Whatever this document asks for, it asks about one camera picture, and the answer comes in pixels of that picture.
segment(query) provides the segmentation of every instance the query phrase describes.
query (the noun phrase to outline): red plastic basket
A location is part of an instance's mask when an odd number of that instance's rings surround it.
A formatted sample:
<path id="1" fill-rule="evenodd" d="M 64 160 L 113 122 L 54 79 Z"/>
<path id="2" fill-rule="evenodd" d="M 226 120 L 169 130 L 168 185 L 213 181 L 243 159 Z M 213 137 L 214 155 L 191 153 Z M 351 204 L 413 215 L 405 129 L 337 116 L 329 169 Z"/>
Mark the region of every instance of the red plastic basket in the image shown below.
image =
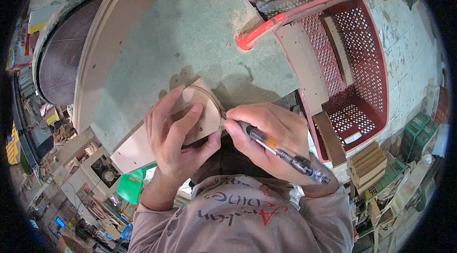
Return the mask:
<path id="1" fill-rule="evenodd" d="M 354 83 L 343 81 L 332 44 L 320 16 L 331 16 L 343 41 Z M 389 103 L 384 52 L 373 18 L 364 0 L 314 0 L 279 14 L 246 36 L 238 38 L 243 50 L 254 47 L 264 34 L 285 24 L 303 24 L 321 67 L 329 100 L 322 105 L 346 152 L 368 142 L 387 125 Z M 299 93 L 308 121 L 312 121 L 303 90 Z M 311 135 L 320 160 L 328 160 L 322 138 L 313 123 Z M 361 133 L 357 140 L 345 139 Z"/>

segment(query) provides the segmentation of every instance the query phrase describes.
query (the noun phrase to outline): pen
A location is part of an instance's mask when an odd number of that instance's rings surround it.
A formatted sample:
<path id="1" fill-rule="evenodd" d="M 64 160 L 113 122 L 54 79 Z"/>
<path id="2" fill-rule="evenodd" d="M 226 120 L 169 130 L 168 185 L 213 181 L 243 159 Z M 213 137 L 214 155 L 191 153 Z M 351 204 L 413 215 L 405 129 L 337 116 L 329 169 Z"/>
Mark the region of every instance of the pen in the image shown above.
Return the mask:
<path id="1" fill-rule="evenodd" d="M 221 111 L 221 113 L 223 118 L 227 119 L 227 112 Z M 247 136 L 251 137 L 268 151 L 286 161 L 295 170 L 301 172 L 305 176 L 308 176 L 311 180 L 317 182 L 318 184 L 328 184 L 330 182 L 325 173 L 311 167 L 310 160 L 295 153 L 287 147 L 278 144 L 273 138 L 259 130 L 259 128 L 241 120 L 237 121 L 237 123 Z"/>

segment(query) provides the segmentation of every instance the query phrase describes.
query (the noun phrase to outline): grey shirt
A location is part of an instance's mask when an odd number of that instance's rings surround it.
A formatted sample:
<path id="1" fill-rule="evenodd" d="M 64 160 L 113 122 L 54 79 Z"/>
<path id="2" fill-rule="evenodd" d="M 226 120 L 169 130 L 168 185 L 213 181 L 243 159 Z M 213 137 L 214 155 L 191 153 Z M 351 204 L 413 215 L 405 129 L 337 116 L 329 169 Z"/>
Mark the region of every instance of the grey shirt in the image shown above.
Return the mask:
<path id="1" fill-rule="evenodd" d="M 349 196 L 344 188 L 301 197 L 277 179 L 212 176 L 196 185 L 181 208 L 134 216 L 130 253 L 351 252 Z"/>

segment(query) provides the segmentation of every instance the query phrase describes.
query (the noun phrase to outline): wooden board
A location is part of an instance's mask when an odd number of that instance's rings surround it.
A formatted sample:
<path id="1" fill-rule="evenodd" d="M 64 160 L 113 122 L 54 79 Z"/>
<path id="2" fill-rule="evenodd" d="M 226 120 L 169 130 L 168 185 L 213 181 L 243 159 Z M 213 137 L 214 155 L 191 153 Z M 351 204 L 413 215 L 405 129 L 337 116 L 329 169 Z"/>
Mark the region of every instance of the wooden board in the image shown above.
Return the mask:
<path id="1" fill-rule="evenodd" d="M 381 211 L 379 210 L 375 199 L 370 200 L 368 204 L 368 215 L 370 216 L 373 226 L 375 226 L 381 217 Z"/>
<path id="2" fill-rule="evenodd" d="M 174 104 L 170 111 L 172 113 L 171 119 L 178 121 L 183 118 L 195 103 L 203 105 L 203 112 L 200 119 L 186 135 L 184 146 L 216 132 L 221 125 L 221 112 L 214 98 L 206 90 L 192 85 L 183 90 L 180 98 Z"/>
<path id="3" fill-rule="evenodd" d="M 376 159 L 373 159 L 369 164 L 366 164 L 363 168 L 359 168 L 358 170 L 356 170 L 354 174 L 356 174 L 358 177 L 365 176 L 380 164 L 387 165 L 387 157 L 384 155 L 382 151 L 378 156 L 376 156 Z"/>
<path id="4" fill-rule="evenodd" d="M 374 169 L 370 170 L 368 173 L 365 175 L 361 176 L 358 178 L 357 183 L 358 184 L 364 184 L 367 181 L 369 181 L 371 178 L 373 178 L 375 175 L 377 175 L 380 171 L 385 169 L 387 166 L 387 159 L 385 159 L 381 164 L 377 165 Z"/>
<path id="5" fill-rule="evenodd" d="M 352 173 L 352 171 L 349 171 L 349 172 L 351 173 L 351 180 L 354 182 L 355 181 L 354 174 Z M 377 182 L 380 178 L 382 178 L 385 173 L 386 173 L 386 170 L 383 169 L 382 171 L 377 173 L 372 179 L 370 179 L 366 183 L 361 184 L 361 185 L 355 184 L 357 192 L 359 193 L 359 195 L 361 195 L 366 189 L 371 187 L 375 182 Z"/>
<path id="6" fill-rule="evenodd" d="M 327 151 L 328 158 L 332 161 L 333 167 L 339 166 L 346 162 L 346 152 L 333 129 L 333 126 L 325 111 L 313 116 L 317 124 L 320 135 Z"/>
<path id="7" fill-rule="evenodd" d="M 218 109 L 224 109 L 202 78 L 197 79 L 191 86 L 206 90 L 215 100 Z M 143 120 L 140 121 L 133 133 L 124 139 L 124 142 L 114 151 L 111 155 L 111 160 L 123 174 L 134 172 L 155 162 L 155 158 L 149 149 L 146 126 Z"/>
<path id="8" fill-rule="evenodd" d="M 341 74 L 343 75 L 343 81 L 346 83 L 346 85 L 351 85 L 354 83 L 354 75 L 352 74 L 352 68 L 349 64 L 346 50 L 336 25 L 332 17 L 324 18 L 322 23 L 325 31 L 327 32 L 328 38 L 330 39 L 330 43 L 335 50 L 336 60 L 338 61 L 338 66 L 340 68 Z"/>
<path id="9" fill-rule="evenodd" d="M 322 112 L 327 88 L 313 46 L 302 24 L 285 25 L 277 31 L 286 56 L 295 70 L 311 115 Z"/>
<path id="10" fill-rule="evenodd" d="M 123 41 L 155 0 L 104 0 L 84 44 L 75 89 L 77 131 L 87 129 L 94 116 Z"/>
<path id="11" fill-rule="evenodd" d="M 355 154 L 349 161 L 351 161 L 351 164 L 354 165 L 354 164 L 357 163 L 357 161 L 359 161 L 360 159 L 365 157 L 366 154 L 368 154 L 369 152 L 375 150 L 378 147 L 379 147 L 379 144 L 377 142 L 372 142 L 367 147 L 365 147 L 362 151 L 360 151 L 359 153 Z"/>
<path id="12" fill-rule="evenodd" d="M 384 154 L 382 153 L 382 150 L 380 148 L 373 150 L 370 152 L 369 155 L 366 155 L 363 160 L 361 160 L 361 163 L 357 163 L 355 165 L 352 165 L 352 169 L 354 170 L 354 173 L 357 175 L 362 175 L 361 172 L 366 169 L 368 166 L 372 165 L 373 163 L 376 163 L 378 159 L 380 159 Z"/>

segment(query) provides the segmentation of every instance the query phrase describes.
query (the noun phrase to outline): sawdust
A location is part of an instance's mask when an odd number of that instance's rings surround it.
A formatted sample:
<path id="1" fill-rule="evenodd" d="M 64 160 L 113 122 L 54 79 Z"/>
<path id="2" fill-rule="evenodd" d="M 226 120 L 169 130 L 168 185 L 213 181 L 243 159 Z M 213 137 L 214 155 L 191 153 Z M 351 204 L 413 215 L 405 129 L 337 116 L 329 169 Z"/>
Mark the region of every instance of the sawdust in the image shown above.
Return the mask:
<path id="1" fill-rule="evenodd" d="M 251 5 L 245 5 L 244 8 L 243 6 L 240 6 L 237 10 L 233 10 L 230 17 L 232 18 L 232 27 L 235 39 L 241 34 L 253 31 L 255 28 L 264 23 L 260 15 Z"/>

